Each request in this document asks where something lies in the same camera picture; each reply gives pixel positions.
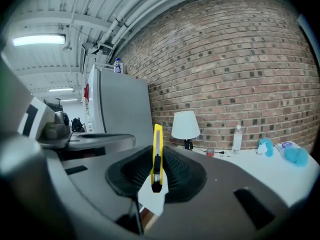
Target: white lampshade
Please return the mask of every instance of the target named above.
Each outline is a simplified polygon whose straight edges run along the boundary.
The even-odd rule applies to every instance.
[[[180,140],[190,140],[200,134],[195,112],[182,111],[174,113],[172,137]]]

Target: blue stuffed animal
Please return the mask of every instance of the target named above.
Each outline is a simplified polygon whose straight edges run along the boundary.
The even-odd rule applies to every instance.
[[[296,166],[303,167],[308,163],[309,154],[303,147],[286,147],[284,149],[284,158],[294,163]]]
[[[258,142],[259,155],[265,154],[267,157],[271,157],[274,154],[274,145],[269,138],[262,138]]]

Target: water bottle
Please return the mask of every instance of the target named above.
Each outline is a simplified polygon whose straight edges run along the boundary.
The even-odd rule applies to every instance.
[[[122,73],[122,68],[121,68],[121,61],[119,58],[115,59],[114,62],[114,72],[116,73]]]
[[[238,154],[241,149],[242,133],[241,126],[237,125],[233,136],[232,152],[234,154]]]

